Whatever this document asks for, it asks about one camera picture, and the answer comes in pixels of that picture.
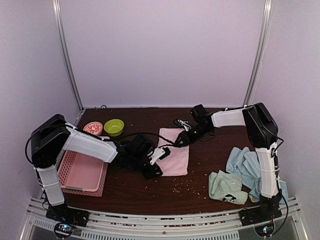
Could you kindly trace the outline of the pink towel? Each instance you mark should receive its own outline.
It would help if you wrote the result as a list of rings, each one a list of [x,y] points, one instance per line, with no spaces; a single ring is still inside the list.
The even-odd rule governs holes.
[[[182,131],[181,128],[160,128],[159,135],[175,142]],[[168,146],[168,148],[170,154],[164,159],[156,161],[162,171],[162,177],[186,176],[189,165],[189,146],[181,148]]]

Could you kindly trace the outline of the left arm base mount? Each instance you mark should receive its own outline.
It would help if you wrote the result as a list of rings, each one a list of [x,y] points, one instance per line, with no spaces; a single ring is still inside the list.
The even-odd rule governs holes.
[[[72,236],[80,227],[86,227],[90,213],[86,210],[69,209],[66,217],[58,216],[52,210],[46,211],[46,218],[56,221],[53,233],[59,239],[66,239]]]

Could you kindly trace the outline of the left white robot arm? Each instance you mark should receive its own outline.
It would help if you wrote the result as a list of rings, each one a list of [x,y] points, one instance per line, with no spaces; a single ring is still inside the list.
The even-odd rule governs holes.
[[[117,138],[102,138],[70,124],[61,114],[55,114],[36,128],[28,138],[25,156],[40,178],[48,204],[61,222],[72,218],[59,179],[59,160],[65,152],[75,152],[104,163],[116,162],[120,167],[139,171],[146,180],[162,175],[157,161],[169,153],[156,147],[144,133],[135,133],[126,143]]]

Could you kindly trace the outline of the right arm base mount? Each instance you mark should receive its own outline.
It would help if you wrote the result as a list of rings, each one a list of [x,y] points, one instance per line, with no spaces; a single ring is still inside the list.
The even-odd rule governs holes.
[[[243,227],[253,225],[255,233],[263,238],[271,237],[276,232],[275,219],[282,216],[279,209],[266,212],[261,206],[244,208],[238,214]]]

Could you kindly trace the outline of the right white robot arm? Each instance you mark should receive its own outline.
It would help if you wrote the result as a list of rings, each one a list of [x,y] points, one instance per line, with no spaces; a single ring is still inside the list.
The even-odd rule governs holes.
[[[216,128],[244,126],[248,139],[255,148],[261,173],[259,220],[268,220],[279,209],[282,191],[279,184],[278,126],[261,102],[238,108],[225,108],[209,113],[199,104],[190,110],[197,123],[184,130],[174,141],[175,147],[189,146]]]

